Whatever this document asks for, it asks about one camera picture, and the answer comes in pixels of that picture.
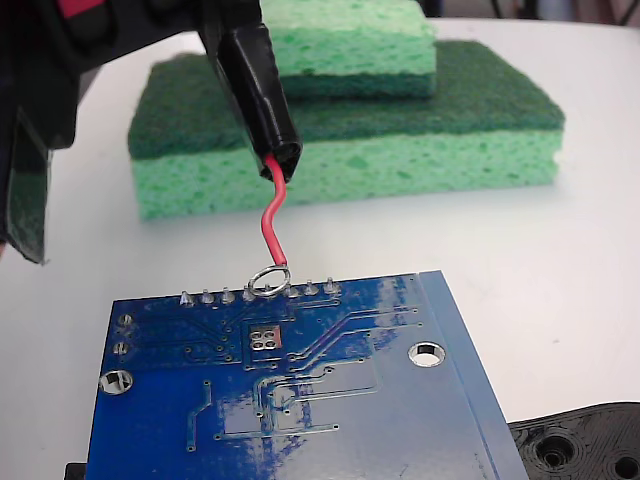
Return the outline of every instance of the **mounting hole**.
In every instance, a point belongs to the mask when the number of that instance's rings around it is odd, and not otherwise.
[[[622,457],[616,462],[616,475],[620,478],[633,479],[638,478],[640,473],[640,465],[638,461],[631,457]]]
[[[409,358],[418,367],[437,367],[444,357],[444,348],[437,343],[420,342],[409,349]]]
[[[541,441],[536,447],[536,454],[547,467],[559,468],[573,459],[575,449],[569,440],[555,435]]]
[[[100,377],[98,388],[107,395],[122,395],[133,386],[133,376],[126,370],[111,370]]]

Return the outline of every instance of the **red part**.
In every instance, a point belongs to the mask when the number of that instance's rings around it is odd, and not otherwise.
[[[278,237],[276,237],[276,232],[273,230],[273,217],[287,198],[287,184],[284,181],[282,169],[273,154],[267,155],[264,164],[271,170],[273,183],[276,187],[276,195],[262,214],[262,235],[264,235],[274,263],[276,265],[286,265],[287,257],[284,256]]]
[[[106,2],[107,0],[58,0],[58,6],[64,18],[71,18]]]

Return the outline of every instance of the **black object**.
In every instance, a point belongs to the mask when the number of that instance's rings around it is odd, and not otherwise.
[[[633,0],[633,3],[629,5],[629,8],[627,8],[627,11],[624,12],[624,15],[622,15],[622,18],[618,23],[623,26],[628,25],[629,20],[631,20],[631,17],[633,17],[633,14],[636,13],[636,10],[638,9],[639,4],[640,4],[640,0]]]
[[[611,403],[509,425],[531,480],[640,479],[640,403]]]
[[[502,9],[500,8],[499,0],[491,0],[491,6],[493,7],[493,13],[496,18],[504,18],[502,15]]]
[[[261,175],[273,152],[291,178],[302,142],[259,0],[0,0],[0,242],[44,261],[49,153],[74,141],[81,75],[188,30],[228,82]]]
[[[540,20],[538,16],[538,0],[524,0],[524,6],[518,9],[521,20]]]
[[[86,463],[68,463],[64,471],[64,480],[84,480],[86,473]]]
[[[442,16],[442,0],[418,0],[422,11],[427,17]]]

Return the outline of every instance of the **white table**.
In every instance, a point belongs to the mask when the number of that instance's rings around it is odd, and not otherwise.
[[[443,270],[508,421],[640,401],[640,32],[437,25],[491,46],[562,107],[556,184],[285,209],[294,280]],[[114,299],[241,288],[269,263],[261,212],[137,217],[137,99],[153,62],[197,45],[177,37],[104,68],[53,161],[50,263],[0,263],[0,478],[62,479],[85,460]]]

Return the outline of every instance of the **stacked sponges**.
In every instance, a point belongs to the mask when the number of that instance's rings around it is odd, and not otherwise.
[[[483,45],[435,44],[412,0],[263,4],[305,142],[288,205],[552,181],[560,109]],[[332,11],[334,24],[323,20]],[[378,35],[384,55],[369,50]],[[426,98],[436,49],[438,92]],[[202,56],[153,68],[129,146],[143,218],[263,208],[273,196]]]

